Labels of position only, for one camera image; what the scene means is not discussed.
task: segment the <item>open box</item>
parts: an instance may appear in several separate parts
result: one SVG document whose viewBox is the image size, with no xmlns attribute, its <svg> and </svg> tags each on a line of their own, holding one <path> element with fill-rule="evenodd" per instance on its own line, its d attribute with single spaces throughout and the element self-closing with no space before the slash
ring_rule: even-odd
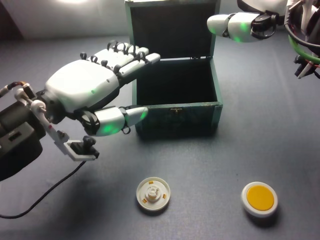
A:
<svg viewBox="0 0 320 240">
<path fill-rule="evenodd" d="M 223 104 L 207 19 L 219 12 L 220 0 L 126 0 L 125 6 L 130 43 L 161 55 L 133 82 L 133 104 L 149 109 L 138 134 L 212 133 Z"/>
</svg>

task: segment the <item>box lid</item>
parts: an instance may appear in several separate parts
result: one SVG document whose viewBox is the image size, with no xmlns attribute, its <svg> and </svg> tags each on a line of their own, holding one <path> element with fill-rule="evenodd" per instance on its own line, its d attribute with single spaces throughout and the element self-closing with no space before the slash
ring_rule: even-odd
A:
<svg viewBox="0 0 320 240">
<path fill-rule="evenodd" d="M 207 20 L 220 0 L 125 0 L 130 43 L 162 59 L 212 57 L 216 36 Z"/>
</svg>

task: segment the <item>white plastic disc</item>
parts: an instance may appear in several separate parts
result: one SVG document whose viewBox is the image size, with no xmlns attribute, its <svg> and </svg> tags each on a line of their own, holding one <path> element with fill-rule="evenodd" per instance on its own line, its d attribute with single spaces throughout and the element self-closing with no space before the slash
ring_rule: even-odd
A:
<svg viewBox="0 0 320 240">
<path fill-rule="evenodd" d="M 163 209 L 168 204 L 170 195 L 168 183 L 159 177 L 146 178 L 136 189 L 138 203 L 148 211 Z"/>
<path fill-rule="evenodd" d="M 259 181 L 251 182 L 244 187 L 241 201 L 244 209 L 258 218 L 271 216 L 278 207 L 278 197 L 275 190 L 268 184 Z"/>
</svg>

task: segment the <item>green wire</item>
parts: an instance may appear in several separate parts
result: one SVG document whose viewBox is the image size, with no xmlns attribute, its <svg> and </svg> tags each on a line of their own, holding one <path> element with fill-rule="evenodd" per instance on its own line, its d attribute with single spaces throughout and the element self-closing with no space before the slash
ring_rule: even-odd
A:
<svg viewBox="0 0 320 240">
<path fill-rule="evenodd" d="M 315 63 L 315 64 L 320 64 L 320 58 L 311 56 L 310 54 L 306 53 L 304 50 L 302 50 L 298 44 L 289 36 L 289 42 L 293 49 L 296 51 L 297 54 L 299 54 L 301 57 Z"/>
</svg>

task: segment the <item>gray tabletop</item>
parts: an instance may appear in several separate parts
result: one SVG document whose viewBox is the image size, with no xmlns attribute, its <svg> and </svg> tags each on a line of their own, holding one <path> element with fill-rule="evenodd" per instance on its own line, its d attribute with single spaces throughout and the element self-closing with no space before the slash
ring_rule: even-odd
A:
<svg viewBox="0 0 320 240">
<path fill-rule="evenodd" d="M 0 44 L 0 82 L 29 82 L 41 90 L 63 65 L 106 47 L 111 37 Z M 135 131 L 100 137 L 100 157 L 16 220 L 0 219 L 1 240 L 301 240 L 320 235 L 320 81 L 297 79 L 294 51 L 284 32 L 239 44 L 217 39 L 214 60 L 224 106 L 213 137 L 139 140 Z M 131 85 L 114 105 L 131 104 Z M 14 102 L 12 94 L 0 108 Z M 65 119 L 57 126 L 73 139 L 85 132 Z M 0 213 L 25 211 L 78 163 L 48 137 L 42 155 L 0 183 Z M 140 181 L 156 176 L 171 188 L 163 214 L 136 204 Z M 253 181 L 271 185 L 277 221 L 252 222 L 240 193 Z"/>
</svg>

